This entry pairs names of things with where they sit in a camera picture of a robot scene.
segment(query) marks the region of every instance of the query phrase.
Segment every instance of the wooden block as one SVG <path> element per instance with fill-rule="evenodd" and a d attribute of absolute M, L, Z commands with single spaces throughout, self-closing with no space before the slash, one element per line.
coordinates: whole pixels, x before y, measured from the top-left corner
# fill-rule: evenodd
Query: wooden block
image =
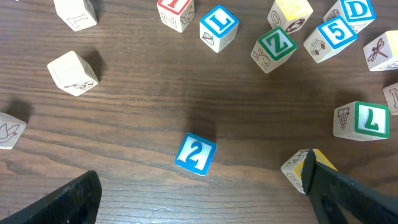
<path fill-rule="evenodd" d="M 376 19 L 370 0 L 338 0 L 323 17 L 329 21 L 341 16 L 357 34 Z"/>
<path fill-rule="evenodd" d="M 200 20 L 200 38 L 216 53 L 222 51 L 238 31 L 239 20 L 223 6 L 216 6 Z"/>
<path fill-rule="evenodd" d="M 398 69 L 398 30 L 387 31 L 363 48 L 369 70 Z"/>
<path fill-rule="evenodd" d="M 160 19 L 170 28 L 183 32 L 195 16 L 193 0 L 159 0 Z"/>
<path fill-rule="evenodd" d="M 348 47 L 358 35 L 338 16 L 319 25 L 305 40 L 304 47 L 316 63 L 323 62 Z"/>
<path fill-rule="evenodd" d="M 303 27 L 312 12 L 307 0 L 275 0 L 267 19 L 273 29 L 281 27 L 291 34 Z"/>
<path fill-rule="evenodd" d="M 25 128 L 25 122 L 6 113 L 0 113 L 0 149 L 12 149 Z"/>
<path fill-rule="evenodd" d="M 322 154 L 318 149 L 313 150 L 317 161 L 337 170 L 336 167 Z M 280 168 L 293 186 L 302 194 L 305 194 L 303 189 L 303 182 L 301 180 L 301 172 L 303 171 L 304 160 L 307 157 L 309 149 L 300 150 L 294 154 L 285 164 Z"/>
<path fill-rule="evenodd" d="M 93 5 L 89 0 L 54 0 L 58 16 L 74 31 L 97 25 Z"/>
<path fill-rule="evenodd" d="M 355 141 L 390 137 L 388 107 L 355 101 L 335 109 L 333 135 Z"/>
<path fill-rule="evenodd" d="M 47 65 L 57 87 L 73 96 L 80 96 L 98 85 L 91 66 L 74 51 Z"/>
<path fill-rule="evenodd" d="M 296 49 L 294 40 L 281 27 L 276 27 L 256 41 L 251 57 L 263 72 L 270 73 L 285 63 Z"/>

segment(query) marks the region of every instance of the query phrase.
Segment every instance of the blue number 2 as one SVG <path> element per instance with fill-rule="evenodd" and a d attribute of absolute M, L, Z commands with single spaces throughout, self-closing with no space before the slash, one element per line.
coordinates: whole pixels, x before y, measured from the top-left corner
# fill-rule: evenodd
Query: blue number 2
<path fill-rule="evenodd" d="M 345 37 L 344 31 L 343 31 L 342 29 L 340 29 L 340 28 L 337 28 L 336 26 L 337 26 L 337 23 L 334 22 L 334 23 L 328 25 L 328 28 L 330 29 L 330 31 L 331 31 L 332 33 L 339 32 L 340 35 L 337 35 L 337 36 L 336 36 L 336 39 L 338 39 L 338 40 L 343 40 L 344 37 Z"/>
<path fill-rule="evenodd" d="M 190 166 L 192 166 L 192 167 L 195 167 L 195 166 L 198 164 L 198 161 L 193 161 L 193 160 L 191 160 L 192 156 L 201 153 L 201 149 L 202 149 L 202 146 L 201 146 L 201 143 L 200 143 L 200 142 L 194 142 L 194 143 L 192 143 L 191 149 L 193 149 L 194 147 L 197 147 L 198 149 L 196 149 L 196 150 L 194 150 L 193 152 L 191 152 L 191 154 L 189 154 L 189 155 L 187 156 L 187 160 L 186 160 L 187 164 L 190 165 Z"/>

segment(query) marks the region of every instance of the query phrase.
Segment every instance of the blue border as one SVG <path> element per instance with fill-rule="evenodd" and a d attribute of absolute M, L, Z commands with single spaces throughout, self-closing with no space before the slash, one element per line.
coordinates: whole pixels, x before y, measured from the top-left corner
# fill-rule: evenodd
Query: blue border
<path fill-rule="evenodd" d="M 201 143 L 204 143 L 204 144 L 207 144 L 207 145 L 211 146 L 211 150 L 210 150 L 209 156 L 207 157 L 207 161 L 206 161 L 206 164 L 205 164 L 203 170 L 196 169 L 196 168 L 194 168 L 194 167 L 189 166 L 189 165 L 188 165 L 187 163 L 185 163 L 185 162 L 182 162 L 182 161 L 180 161 L 180 160 L 177 160 L 177 158 L 180 156 L 180 154 L 181 154 L 181 152 L 182 152 L 182 149 L 184 148 L 185 142 L 187 141 L 187 138 L 188 138 L 188 137 L 191 137 L 191 138 L 193 138 L 193 139 L 198 140 L 198 141 L 201 142 Z M 184 168 L 184 169 L 186 169 L 186 170 L 189 170 L 189 171 L 191 171 L 191 172 L 193 172 L 193 173 L 196 173 L 196 174 L 198 174 L 198 175 L 204 176 L 204 175 L 207 175 L 207 172 L 209 171 L 210 164 L 211 164 L 211 162 L 213 161 L 213 157 L 214 157 L 214 154 L 216 153 L 216 150 L 217 150 L 217 144 L 215 144 L 215 143 L 213 143 L 213 142 L 211 142 L 211 141 L 209 141 L 209 140 L 207 140 L 207 139 L 204 139 L 204 138 L 202 138 L 202 137 L 199 137 L 199 136 L 197 136 L 197 135 L 194 135 L 194 134 L 192 134 L 192 133 L 187 133 L 187 135 L 185 136 L 184 141 L 183 141 L 182 144 L 181 144 L 180 150 L 179 150 L 179 152 L 177 153 L 177 156 L 175 157 L 175 161 L 174 161 L 174 162 L 175 162 L 175 164 L 176 164 L 177 166 L 180 166 L 180 167 L 182 167 L 182 168 Z"/>
<path fill-rule="evenodd" d="M 341 7 L 343 8 L 344 15 L 346 16 L 346 19 L 348 22 L 359 22 L 359 21 L 367 21 L 367 20 L 376 19 L 376 13 L 374 12 L 374 9 L 373 9 L 373 6 L 372 6 L 372 3 L 370 0 L 366 0 L 366 2 L 368 4 L 369 10 L 371 11 L 372 16 L 365 17 L 365 18 L 358 18 L 358 19 L 350 19 L 349 18 L 346 5 L 344 4 L 345 1 L 347 1 L 347 0 L 340 0 L 340 4 L 341 4 Z"/>
<path fill-rule="evenodd" d="M 324 27 L 324 26 L 326 26 L 326 25 L 329 25 L 329 24 L 331 24 L 332 22 L 335 22 L 335 21 L 338 20 L 338 19 L 341 20 L 341 21 L 343 21 L 344 25 L 348 28 L 349 31 L 351 31 L 351 33 L 353 34 L 353 36 L 350 37 L 349 39 L 346 39 L 346 40 L 340 42 L 339 44 L 336 44 L 336 45 L 335 45 L 335 44 L 330 40 L 330 38 L 325 34 L 325 32 L 322 30 L 322 27 Z M 332 20 L 329 20 L 329 21 L 327 21 L 327 22 L 325 22 L 325 23 L 319 25 L 319 26 L 318 26 L 318 30 L 319 30 L 319 32 L 321 33 L 321 35 L 328 41 L 328 43 L 330 44 L 330 46 L 331 46 L 334 50 L 338 49 L 338 48 L 341 47 L 341 46 L 344 46 L 344 45 L 350 43 L 351 41 L 354 41 L 354 40 L 358 39 L 358 35 L 355 33 L 355 31 L 348 25 L 348 23 L 347 23 L 341 16 L 338 16 L 338 17 L 336 17 L 336 18 L 334 18 L 334 19 L 332 19 Z"/>
<path fill-rule="evenodd" d="M 207 24 L 205 22 L 205 19 L 207 19 L 212 13 L 214 13 L 217 9 L 222 9 L 225 13 L 227 13 L 227 15 L 229 15 L 234 22 L 221 34 L 218 34 L 211 26 L 209 26 L 209 24 Z M 200 22 L 207 28 L 210 30 L 210 32 L 212 32 L 216 37 L 218 38 L 222 38 L 223 36 L 225 36 L 232 28 L 234 28 L 236 26 L 236 24 L 238 24 L 239 19 L 236 18 L 234 15 L 232 15 L 232 13 L 230 13 L 226 8 L 224 8 L 224 6 L 222 5 L 218 5 L 216 6 L 213 10 L 211 10 L 207 15 L 205 15 Z"/>

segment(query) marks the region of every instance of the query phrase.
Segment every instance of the wooden table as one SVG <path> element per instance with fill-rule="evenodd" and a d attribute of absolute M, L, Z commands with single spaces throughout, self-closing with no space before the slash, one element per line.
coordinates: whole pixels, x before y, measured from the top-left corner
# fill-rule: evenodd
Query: wooden table
<path fill-rule="evenodd" d="M 316 64 L 303 42 L 335 0 L 292 34 L 298 50 L 264 74 L 250 57 L 271 0 L 196 0 L 182 34 L 160 21 L 155 0 L 92 0 L 99 24 L 73 32 L 52 0 L 0 1 L 0 110 L 29 125 L 0 150 L 0 219 L 95 170 L 103 197 L 97 223 L 316 223 L 309 199 L 280 171 L 300 149 L 319 148 L 352 178 L 398 196 L 397 127 L 385 141 L 333 137 L 333 110 L 386 104 L 397 72 L 369 72 L 362 48 L 398 29 L 398 1 L 373 0 L 377 19 L 339 55 Z M 199 20 L 217 4 L 239 20 L 236 39 L 214 53 Z M 47 64 L 74 50 L 100 79 L 76 98 Z M 209 174 L 174 164 L 187 132 L 218 144 Z"/>

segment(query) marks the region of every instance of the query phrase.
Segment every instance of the green-bordered block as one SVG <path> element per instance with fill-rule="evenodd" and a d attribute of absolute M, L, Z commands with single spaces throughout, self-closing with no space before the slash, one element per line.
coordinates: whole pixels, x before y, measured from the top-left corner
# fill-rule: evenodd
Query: green-bordered block
<path fill-rule="evenodd" d="M 355 101 L 335 109 L 333 134 L 355 141 L 390 137 L 389 109 L 384 105 Z"/>
<path fill-rule="evenodd" d="M 251 57 L 265 73 L 270 73 L 285 63 L 296 49 L 294 40 L 276 27 L 256 41 Z"/>

